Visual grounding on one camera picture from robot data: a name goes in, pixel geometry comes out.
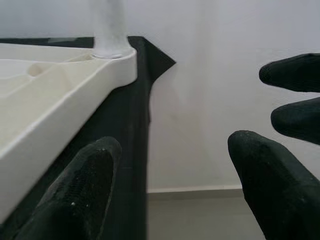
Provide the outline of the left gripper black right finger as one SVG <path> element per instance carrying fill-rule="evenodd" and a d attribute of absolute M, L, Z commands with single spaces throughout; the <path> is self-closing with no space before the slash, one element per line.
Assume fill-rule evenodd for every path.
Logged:
<path fill-rule="evenodd" d="M 227 140 L 245 201 L 267 240 L 320 238 L 320 181 L 282 144 L 253 131 Z"/>

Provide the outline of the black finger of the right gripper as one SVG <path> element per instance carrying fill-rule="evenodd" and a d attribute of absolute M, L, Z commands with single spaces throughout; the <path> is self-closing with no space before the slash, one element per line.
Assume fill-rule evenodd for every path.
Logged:
<path fill-rule="evenodd" d="M 313 98 L 280 106 L 272 111 L 271 124 L 280 134 L 320 144 L 320 99 Z"/>
<path fill-rule="evenodd" d="M 259 79 L 267 85 L 295 92 L 320 91 L 320 54 L 305 53 L 272 61 L 259 70 Z"/>

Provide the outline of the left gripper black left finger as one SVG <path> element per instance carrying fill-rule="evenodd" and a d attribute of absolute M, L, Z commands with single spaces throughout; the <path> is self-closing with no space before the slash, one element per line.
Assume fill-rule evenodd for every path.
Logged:
<path fill-rule="evenodd" d="M 17 239 L 98 240 L 121 154 L 110 136 L 83 147 L 48 187 Z"/>

